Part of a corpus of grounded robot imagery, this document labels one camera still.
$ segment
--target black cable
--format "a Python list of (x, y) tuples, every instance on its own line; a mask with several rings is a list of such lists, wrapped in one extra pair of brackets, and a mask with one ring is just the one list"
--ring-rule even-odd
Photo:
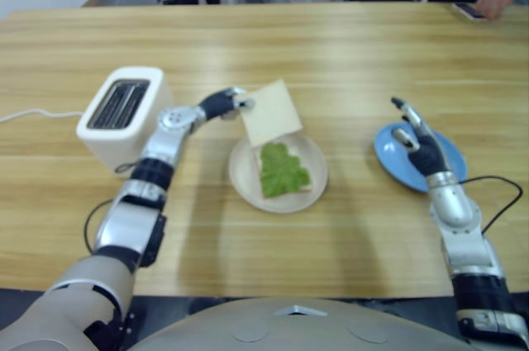
[(483, 179), (499, 179), (503, 180), (506, 183), (512, 184), (515, 188), (518, 189), (518, 194), (514, 197), (512, 201), (510, 201), (506, 206), (504, 206), (491, 220), (490, 222), (481, 230), (481, 234), (485, 234), (487, 230), (494, 224), (494, 222), (511, 206), (517, 203), (517, 201), (522, 198), (523, 196), (523, 188), (518, 183), (513, 182), (512, 180), (509, 180), (507, 178), (504, 178), (502, 176), (496, 176), (496, 175), (485, 175), (485, 176), (478, 176), (477, 178), (470, 178), (465, 179), (460, 182), (460, 184), (470, 183), (474, 182), (476, 180), (483, 180)]
[(88, 216), (86, 220), (84, 221), (84, 228), (83, 228), (83, 237), (84, 237), (84, 244), (86, 245), (86, 249), (90, 252), (90, 254), (93, 254), (92, 246), (90, 246), (90, 242), (88, 241), (88, 225), (90, 224), (90, 221), (92, 220), (92, 216), (99, 211), (103, 206), (110, 204), (113, 199), (103, 201), (99, 204), (97, 204), (90, 213), (88, 213)]
[(130, 168), (135, 167), (138, 163), (139, 163), (139, 161), (136, 161), (134, 163), (124, 163), (124, 164), (118, 165), (114, 169), (114, 173), (118, 173), (118, 174), (119, 173), (124, 173), (124, 172), (128, 171)]

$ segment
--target wood grain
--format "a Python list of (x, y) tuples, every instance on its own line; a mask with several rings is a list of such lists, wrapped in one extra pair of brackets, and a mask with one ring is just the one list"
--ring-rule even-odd
[[(471, 23), (436, 4), (329, 3), (119, 7), (16, 12), (0, 21), (0, 116), (83, 110), (124, 65), (161, 67), (178, 103), (284, 78), (306, 134), (326, 155), (329, 188), (275, 216), (229, 183), (240, 121), (193, 136), (170, 191), (157, 263), (136, 294), (439, 296), (451, 286), (428, 200), (393, 181), (373, 151), (409, 100), (464, 152), (469, 175), (529, 187), (529, 28), (522, 9)], [(0, 287), (46, 289), (86, 254), (86, 214), (120, 181), (76, 139), (76, 119), (0, 125)], [(469, 185), (484, 221), (514, 190)], [(513, 291), (529, 290), (529, 204), (489, 232)]]

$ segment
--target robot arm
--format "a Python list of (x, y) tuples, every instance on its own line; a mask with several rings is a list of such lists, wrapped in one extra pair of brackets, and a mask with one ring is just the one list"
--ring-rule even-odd
[(132, 298), (136, 270), (155, 260), (164, 235), (167, 191), (185, 140), (205, 122), (252, 102), (230, 88), (197, 107), (160, 113), (143, 149), (99, 226), (93, 255), (78, 261), (0, 335), (0, 349), (114, 350)]
[(430, 213), (441, 232), (461, 334), (469, 339), (521, 342), (529, 348), (526, 321), (516, 313), (502, 265), (481, 232), (481, 210), (466, 195), (424, 119), (405, 101), (393, 98), (392, 102), (404, 112), (403, 119), (417, 136), (415, 141), (404, 129), (393, 130), (393, 137), (426, 177)]

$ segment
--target bread slice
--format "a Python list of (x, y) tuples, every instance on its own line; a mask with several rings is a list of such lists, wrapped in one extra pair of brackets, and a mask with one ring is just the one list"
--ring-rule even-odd
[(252, 99), (254, 106), (241, 111), (246, 134), (253, 148), (277, 140), (283, 135), (298, 132), (303, 128), (296, 107), (283, 80), (271, 83), (253, 92), (237, 96), (237, 99)]

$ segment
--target white plate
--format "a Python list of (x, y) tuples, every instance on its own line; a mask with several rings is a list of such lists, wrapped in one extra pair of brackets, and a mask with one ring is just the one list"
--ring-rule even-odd
[(264, 198), (257, 160), (248, 138), (241, 139), (231, 152), (229, 168), (231, 184), (241, 197), (263, 211), (273, 213), (301, 211), (311, 206), (325, 191), (329, 178), (325, 157), (314, 142), (300, 133), (283, 136), (279, 141), (298, 149), (301, 165), (308, 169), (311, 175), (310, 191)]

